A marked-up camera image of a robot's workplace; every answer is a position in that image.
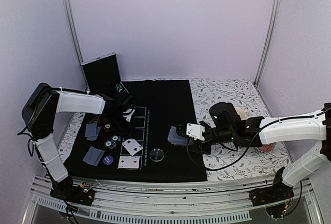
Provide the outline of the green white poker chip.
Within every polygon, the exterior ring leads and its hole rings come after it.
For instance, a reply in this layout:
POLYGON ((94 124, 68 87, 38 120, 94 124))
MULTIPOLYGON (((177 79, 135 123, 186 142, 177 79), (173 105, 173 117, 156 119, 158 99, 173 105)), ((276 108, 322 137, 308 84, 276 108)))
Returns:
POLYGON ((114 148, 116 148, 116 142, 114 142, 114 141, 106 141, 104 143, 104 146, 106 148, 109 148, 109 149, 114 149, 114 148))
POLYGON ((111 137, 111 140, 112 140, 113 142, 117 142, 117 141, 119 141, 119 140, 120 140, 120 137, 119 137, 119 136, 116 136, 116 135, 114 135, 114 136, 112 136, 112 137, 111 137))

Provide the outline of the aluminium poker chip case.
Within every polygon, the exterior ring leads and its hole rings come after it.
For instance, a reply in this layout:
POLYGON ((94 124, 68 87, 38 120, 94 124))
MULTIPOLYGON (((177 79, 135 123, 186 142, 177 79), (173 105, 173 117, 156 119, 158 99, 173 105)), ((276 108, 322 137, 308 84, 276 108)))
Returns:
POLYGON ((122 85, 115 52, 84 62, 82 68, 91 94, 115 95, 115 86, 122 85))

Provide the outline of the blue playing card deck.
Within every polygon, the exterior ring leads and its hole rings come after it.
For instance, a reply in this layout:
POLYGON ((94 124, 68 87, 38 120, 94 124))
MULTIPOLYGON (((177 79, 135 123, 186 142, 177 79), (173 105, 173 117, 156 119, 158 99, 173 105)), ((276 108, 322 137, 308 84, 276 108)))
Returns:
POLYGON ((167 141, 175 146, 186 146, 188 138, 179 136, 176 132, 176 128, 172 126, 168 133, 167 141))

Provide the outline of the red black triangle piece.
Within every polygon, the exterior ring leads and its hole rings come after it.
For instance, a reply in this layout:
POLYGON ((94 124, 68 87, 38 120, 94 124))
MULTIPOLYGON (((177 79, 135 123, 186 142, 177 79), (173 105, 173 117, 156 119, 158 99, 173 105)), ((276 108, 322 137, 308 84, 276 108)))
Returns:
POLYGON ((91 121, 89 121, 89 124, 93 124, 93 123, 97 123, 97 124, 100 123, 99 118, 98 117, 95 117, 91 121))

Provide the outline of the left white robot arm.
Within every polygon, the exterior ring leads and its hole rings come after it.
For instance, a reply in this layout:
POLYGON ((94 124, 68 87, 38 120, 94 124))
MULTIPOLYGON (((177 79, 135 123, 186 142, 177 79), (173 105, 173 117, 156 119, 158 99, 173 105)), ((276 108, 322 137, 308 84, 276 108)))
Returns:
POLYGON ((28 136, 34 142, 41 164, 58 183, 57 192, 65 200, 73 200, 77 196, 77 189, 65 181, 69 174, 58 152, 73 115, 93 114, 119 133, 128 134, 133 123, 125 117, 133 105, 134 99, 123 85, 88 93, 77 89, 51 87, 41 82, 22 109, 25 126, 17 135, 28 136))

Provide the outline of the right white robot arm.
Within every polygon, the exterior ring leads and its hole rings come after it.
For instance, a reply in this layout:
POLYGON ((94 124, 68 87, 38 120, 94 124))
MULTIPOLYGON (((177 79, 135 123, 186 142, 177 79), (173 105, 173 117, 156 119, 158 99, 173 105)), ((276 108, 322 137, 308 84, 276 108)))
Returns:
POLYGON ((279 201, 299 181, 330 163, 330 103, 312 113, 288 117, 240 119, 234 106, 220 102, 209 114, 215 124, 187 124, 186 134, 197 144, 233 143, 246 150, 279 142, 314 140, 315 145, 299 159, 277 171, 267 196, 279 201))

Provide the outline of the cream white cup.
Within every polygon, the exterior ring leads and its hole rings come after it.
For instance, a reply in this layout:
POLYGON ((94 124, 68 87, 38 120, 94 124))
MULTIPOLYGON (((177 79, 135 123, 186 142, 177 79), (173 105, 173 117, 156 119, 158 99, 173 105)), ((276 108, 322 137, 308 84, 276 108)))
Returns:
POLYGON ((239 107, 235 107, 235 111, 240 116, 241 120, 246 119, 246 112, 243 109, 241 109, 239 107))

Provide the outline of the green chip stack in case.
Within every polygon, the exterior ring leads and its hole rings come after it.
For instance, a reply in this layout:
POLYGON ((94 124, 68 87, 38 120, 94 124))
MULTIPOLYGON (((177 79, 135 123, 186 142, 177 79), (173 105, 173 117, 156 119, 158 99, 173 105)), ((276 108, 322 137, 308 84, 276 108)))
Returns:
POLYGON ((115 90, 116 90, 118 93, 120 93, 121 91, 124 90, 124 88, 122 87, 121 84, 117 84, 117 85, 115 86, 115 90))

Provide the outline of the floral white tablecloth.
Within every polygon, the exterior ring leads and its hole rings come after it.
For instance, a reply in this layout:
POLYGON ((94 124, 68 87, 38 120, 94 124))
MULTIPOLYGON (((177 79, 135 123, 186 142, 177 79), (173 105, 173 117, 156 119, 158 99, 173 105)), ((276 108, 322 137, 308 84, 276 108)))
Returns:
MULTIPOLYGON (((212 124, 209 108, 219 102, 229 102, 243 109, 247 117, 268 116, 267 109, 253 84, 248 80, 230 79, 189 79, 196 120, 212 124)), ((85 114, 76 113, 59 146, 63 162, 69 157, 85 114)), ((227 143, 212 145, 209 154, 203 158, 201 169, 206 171, 206 181, 231 181, 274 175, 278 169, 290 162, 284 144, 275 143, 272 152, 264 153, 257 148, 246 150, 227 143)))

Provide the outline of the red patterned bowl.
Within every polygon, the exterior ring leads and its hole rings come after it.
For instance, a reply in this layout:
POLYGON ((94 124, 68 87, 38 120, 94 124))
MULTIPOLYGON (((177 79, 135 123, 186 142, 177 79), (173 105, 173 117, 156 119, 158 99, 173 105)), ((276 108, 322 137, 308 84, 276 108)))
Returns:
POLYGON ((272 152, 275 149, 275 146, 276 146, 275 143, 263 145, 261 147, 257 147, 257 151, 264 153, 272 152))

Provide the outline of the black poker mat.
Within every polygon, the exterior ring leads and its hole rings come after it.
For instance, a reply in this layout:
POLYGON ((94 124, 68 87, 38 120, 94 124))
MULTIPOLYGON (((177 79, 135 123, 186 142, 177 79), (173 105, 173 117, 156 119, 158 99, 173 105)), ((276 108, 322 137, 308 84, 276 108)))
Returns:
POLYGON ((118 169, 120 156, 128 155, 121 142, 116 148, 105 148, 104 143, 110 139, 111 134, 102 130, 96 141, 85 138, 85 126, 94 116, 86 114, 71 153, 64 165, 71 176, 84 177, 97 180, 116 180, 148 183, 187 183, 204 182, 207 180, 206 171, 201 169, 202 155, 193 151, 187 152, 183 146, 175 146, 167 141, 172 126, 186 123, 196 123, 196 116, 188 80, 168 81, 136 81, 123 82, 124 87, 133 96, 137 108, 135 118, 136 130, 132 138, 141 141, 143 151, 141 156, 141 169, 118 169), (93 146, 104 150, 97 166, 83 162, 89 148, 93 146), (161 162, 153 162, 149 153, 154 148, 164 152, 161 162), (114 158, 111 165, 104 165, 102 160, 110 155, 114 158))

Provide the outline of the purple small blind button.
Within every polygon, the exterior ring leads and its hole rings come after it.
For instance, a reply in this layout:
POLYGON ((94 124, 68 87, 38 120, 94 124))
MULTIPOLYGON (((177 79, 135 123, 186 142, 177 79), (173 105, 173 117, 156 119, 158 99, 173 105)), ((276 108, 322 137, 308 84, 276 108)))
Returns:
POLYGON ((108 165, 111 165, 114 162, 114 158, 110 155, 107 155, 103 158, 102 162, 103 162, 104 165, 108 166, 108 165))

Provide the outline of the aluminium front rail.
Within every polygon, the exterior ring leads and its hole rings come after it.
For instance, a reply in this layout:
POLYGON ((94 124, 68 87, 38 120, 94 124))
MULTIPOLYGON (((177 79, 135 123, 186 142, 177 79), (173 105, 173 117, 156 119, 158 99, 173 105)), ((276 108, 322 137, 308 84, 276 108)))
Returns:
POLYGON ((249 193, 272 184, 271 176, 234 181, 139 183, 89 180, 91 206, 75 204, 79 223, 326 223, 310 180, 294 187, 289 215, 269 216, 249 193))

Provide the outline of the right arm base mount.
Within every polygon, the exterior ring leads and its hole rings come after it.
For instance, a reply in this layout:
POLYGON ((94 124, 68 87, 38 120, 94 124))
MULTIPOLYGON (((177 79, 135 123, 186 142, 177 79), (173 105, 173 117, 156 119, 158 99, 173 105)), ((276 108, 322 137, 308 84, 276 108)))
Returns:
POLYGON ((249 191, 249 199, 253 206, 271 204, 282 200, 288 200, 288 203, 282 203, 266 208, 267 215, 271 218, 278 219, 286 215, 294 197, 293 186, 287 186, 282 182, 282 173, 285 167, 276 172, 271 186, 265 188, 256 188, 249 191))

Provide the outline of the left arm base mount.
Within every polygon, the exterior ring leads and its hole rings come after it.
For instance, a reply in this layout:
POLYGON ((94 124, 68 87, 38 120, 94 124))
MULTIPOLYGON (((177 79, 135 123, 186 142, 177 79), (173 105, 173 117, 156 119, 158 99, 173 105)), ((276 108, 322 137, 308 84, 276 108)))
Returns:
POLYGON ((92 206, 95 196, 92 184, 82 182, 75 186, 71 176, 66 177, 61 182, 55 181, 52 177, 50 179, 52 182, 51 197, 63 200, 66 203, 92 206))

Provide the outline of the left aluminium frame post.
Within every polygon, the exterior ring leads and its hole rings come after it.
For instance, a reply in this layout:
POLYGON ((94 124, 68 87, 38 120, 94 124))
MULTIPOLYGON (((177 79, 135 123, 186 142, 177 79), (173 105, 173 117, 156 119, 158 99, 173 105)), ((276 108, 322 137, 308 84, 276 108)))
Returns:
POLYGON ((67 22, 69 25, 69 31, 71 34, 71 39, 73 42, 74 50, 78 59, 78 63, 82 65, 83 63, 83 57, 82 52, 79 44, 78 34, 74 23, 74 17, 72 12, 72 6, 70 0, 63 0, 64 8, 65 8, 65 14, 67 18, 67 22))

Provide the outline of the aluminium frame post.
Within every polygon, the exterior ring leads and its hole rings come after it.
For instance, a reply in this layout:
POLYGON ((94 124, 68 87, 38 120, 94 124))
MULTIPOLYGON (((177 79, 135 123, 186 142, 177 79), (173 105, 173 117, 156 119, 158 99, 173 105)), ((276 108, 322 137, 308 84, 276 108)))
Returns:
POLYGON ((74 17, 72 12, 72 6, 70 0, 63 0, 64 8, 65 8, 65 14, 67 18, 67 22, 69 25, 69 31, 71 34, 71 39, 73 42, 74 50, 78 59, 78 63, 82 65, 83 63, 83 57, 82 52, 79 44, 78 34, 74 23, 74 17))
POLYGON ((266 66, 268 54, 269 54, 271 44, 272 44, 272 38, 273 38, 274 31, 275 31, 280 3, 281 3, 281 0, 273 0, 273 2, 272 2, 272 9, 271 9, 268 28, 267 28, 266 38, 265 38, 264 46, 262 49, 261 58, 260 58, 260 61, 258 64, 257 72, 255 74, 255 78, 254 78, 254 82, 253 82, 256 87, 259 87, 259 85, 262 81, 263 72, 264 72, 264 69, 266 66))

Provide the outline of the right aluminium frame post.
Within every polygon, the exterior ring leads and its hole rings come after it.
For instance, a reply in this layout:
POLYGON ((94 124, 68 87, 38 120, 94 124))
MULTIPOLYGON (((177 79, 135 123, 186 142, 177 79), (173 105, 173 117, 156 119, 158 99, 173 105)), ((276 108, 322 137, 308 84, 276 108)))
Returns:
POLYGON ((272 9, 271 9, 268 28, 267 28, 266 38, 265 38, 264 46, 262 49, 261 58, 260 58, 260 61, 258 64, 257 72, 255 74, 255 78, 254 78, 254 82, 253 82, 256 87, 259 87, 259 85, 262 81, 263 72, 264 72, 264 69, 266 66, 268 54, 269 54, 271 44, 272 44, 272 38, 273 38, 274 31, 275 31, 280 3, 281 3, 281 0, 273 0, 273 2, 272 2, 272 9))

